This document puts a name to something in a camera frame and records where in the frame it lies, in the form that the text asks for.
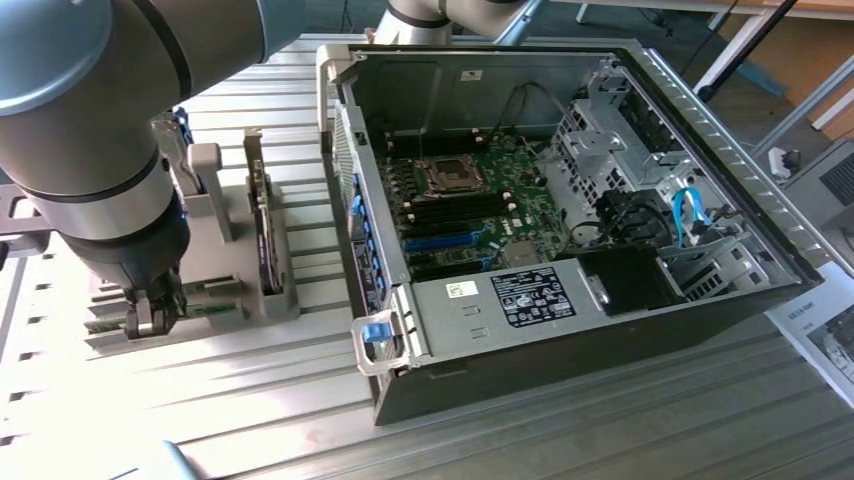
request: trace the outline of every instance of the motherboard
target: motherboard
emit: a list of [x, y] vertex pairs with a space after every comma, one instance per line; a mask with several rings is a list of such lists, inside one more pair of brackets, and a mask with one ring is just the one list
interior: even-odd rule
[[523, 139], [474, 153], [389, 158], [381, 168], [413, 279], [546, 262], [565, 246], [562, 213]]

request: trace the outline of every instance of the white sticker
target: white sticker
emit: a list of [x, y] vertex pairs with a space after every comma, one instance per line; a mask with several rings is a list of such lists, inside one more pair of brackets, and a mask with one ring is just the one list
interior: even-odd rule
[[449, 291], [450, 298], [469, 297], [478, 294], [478, 285], [475, 282], [449, 283], [445, 288]]
[[483, 77], [483, 70], [463, 70], [459, 76], [461, 82], [477, 82]]

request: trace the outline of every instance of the blue ram slot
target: blue ram slot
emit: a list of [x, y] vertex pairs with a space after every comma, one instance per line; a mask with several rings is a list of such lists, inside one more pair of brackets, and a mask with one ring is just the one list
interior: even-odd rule
[[435, 250], [438, 248], [470, 247], [475, 243], [478, 243], [478, 237], [471, 233], [466, 233], [453, 237], [409, 241], [406, 242], [403, 249], [407, 252], [421, 252], [423, 250]]

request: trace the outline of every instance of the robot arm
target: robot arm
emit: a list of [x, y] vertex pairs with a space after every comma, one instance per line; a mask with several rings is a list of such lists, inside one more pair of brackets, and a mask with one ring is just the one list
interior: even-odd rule
[[183, 314], [190, 231], [150, 120], [264, 61], [303, 13], [304, 0], [0, 0], [0, 168], [154, 330]]

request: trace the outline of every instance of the power supply label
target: power supply label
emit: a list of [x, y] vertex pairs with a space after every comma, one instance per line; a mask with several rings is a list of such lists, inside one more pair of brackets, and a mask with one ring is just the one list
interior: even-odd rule
[[507, 323], [517, 328], [575, 316], [570, 298], [551, 267], [498, 275], [493, 277], [493, 286]]

